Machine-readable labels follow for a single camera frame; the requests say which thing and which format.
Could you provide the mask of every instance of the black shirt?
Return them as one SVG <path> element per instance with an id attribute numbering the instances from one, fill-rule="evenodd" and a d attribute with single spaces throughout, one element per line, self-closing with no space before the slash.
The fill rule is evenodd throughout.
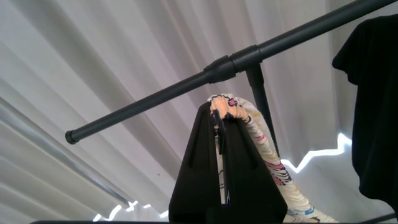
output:
<path id="1" fill-rule="evenodd" d="M 398 15 L 357 26 L 332 65 L 358 86 L 352 153 L 359 191 L 398 213 Z"/>

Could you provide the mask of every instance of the garment rack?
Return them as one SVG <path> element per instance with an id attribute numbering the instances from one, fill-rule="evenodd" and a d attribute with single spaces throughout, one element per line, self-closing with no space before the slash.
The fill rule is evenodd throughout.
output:
<path id="1" fill-rule="evenodd" d="M 264 78 L 262 76 L 260 63 L 266 58 L 322 35 L 396 1 L 398 0 L 356 0 L 264 43 L 252 45 L 230 56 L 225 55 L 215 60 L 202 72 L 196 75 L 149 95 L 78 129 L 67 131 L 65 133 L 65 138 L 70 144 L 76 144 L 81 139 L 200 86 L 206 85 L 207 83 L 223 82 L 230 78 L 234 78 L 237 73 L 246 72 L 256 106 L 268 124 L 272 140 L 275 142 L 275 148 L 279 154 L 271 112 L 264 89 Z M 392 218 L 394 216 L 394 214 L 390 214 L 385 217 Z"/>

